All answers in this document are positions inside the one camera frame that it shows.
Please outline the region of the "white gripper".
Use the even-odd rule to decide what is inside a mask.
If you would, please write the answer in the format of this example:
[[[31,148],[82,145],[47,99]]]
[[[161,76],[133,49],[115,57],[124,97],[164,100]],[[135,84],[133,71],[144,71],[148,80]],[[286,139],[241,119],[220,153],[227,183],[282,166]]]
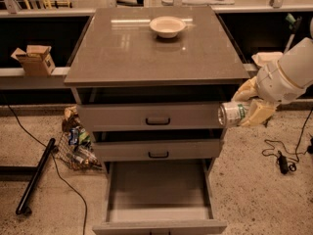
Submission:
[[[258,71],[256,77],[243,83],[232,98],[235,102],[247,102],[257,96],[261,98],[251,100],[240,126],[263,123],[276,112],[277,104],[289,104],[305,91],[306,66],[281,61],[267,64]]]

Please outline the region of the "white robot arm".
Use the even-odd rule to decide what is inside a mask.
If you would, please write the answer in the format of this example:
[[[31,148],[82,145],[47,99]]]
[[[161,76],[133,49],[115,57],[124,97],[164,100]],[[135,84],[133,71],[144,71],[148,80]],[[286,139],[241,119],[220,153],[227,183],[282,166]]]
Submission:
[[[233,125],[254,126],[280,105],[293,102],[313,84],[313,39],[304,37],[280,58],[268,62],[247,80],[232,101],[239,108]]]

